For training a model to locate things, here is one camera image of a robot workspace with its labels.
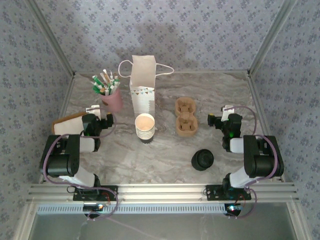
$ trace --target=paper bag handle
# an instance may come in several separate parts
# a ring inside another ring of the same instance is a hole
[[[129,61],[129,60],[124,60],[124,61],[120,62],[119,67],[118,67],[118,73],[119,73],[120,77],[129,78],[129,77],[131,77],[131,75],[129,75],[129,76],[122,76],[121,73],[120,73],[120,66],[121,66],[121,64],[123,64],[124,62],[129,62],[129,63],[131,63],[131,64],[133,65],[133,63],[132,63],[131,61]]]
[[[173,74],[174,73],[174,69],[170,66],[167,66],[167,65],[163,65],[163,64],[160,64],[160,63],[156,63],[155,65],[160,65],[160,66],[163,66],[163,67],[167,67],[167,68],[170,68],[172,70],[172,72],[165,72],[165,73],[160,73],[160,74],[156,74],[155,76],[160,76],[160,75],[169,75],[169,74]]]

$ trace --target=white paper bag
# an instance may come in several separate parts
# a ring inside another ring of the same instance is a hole
[[[160,63],[156,63],[155,56],[132,56],[133,63],[129,60],[120,62],[118,67],[119,75],[123,78],[130,77],[130,93],[134,114],[150,114],[155,117],[155,85],[156,76],[172,74],[175,70]],[[120,66],[124,62],[132,64],[131,75],[122,76]],[[172,72],[156,74],[157,65],[170,68]]]

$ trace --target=brown pulp cup carrier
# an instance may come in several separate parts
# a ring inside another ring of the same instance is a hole
[[[181,137],[191,137],[198,130],[198,121],[194,116],[196,102],[190,97],[179,97],[175,101],[175,129]]]

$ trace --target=pencil cup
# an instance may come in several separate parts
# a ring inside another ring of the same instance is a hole
[[[155,134],[155,119],[148,113],[142,113],[135,119],[135,131],[144,144],[149,144],[154,139]]]
[[[100,97],[102,103],[106,105],[107,110],[111,113],[120,112],[124,106],[119,88],[117,88],[115,92],[109,96],[100,95]]]

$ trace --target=metal bracket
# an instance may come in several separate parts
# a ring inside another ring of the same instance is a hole
[[[117,185],[103,185],[102,188],[107,188],[115,192],[118,195]],[[89,190],[76,188],[73,193],[73,201],[97,201],[97,202],[111,202],[116,201],[116,197],[107,190]]]
[[[206,185],[206,199],[208,201],[227,201],[239,199],[239,196],[243,196],[243,198],[239,200],[251,200],[250,192],[247,193],[243,188],[230,188],[227,191],[224,191],[222,185]]]

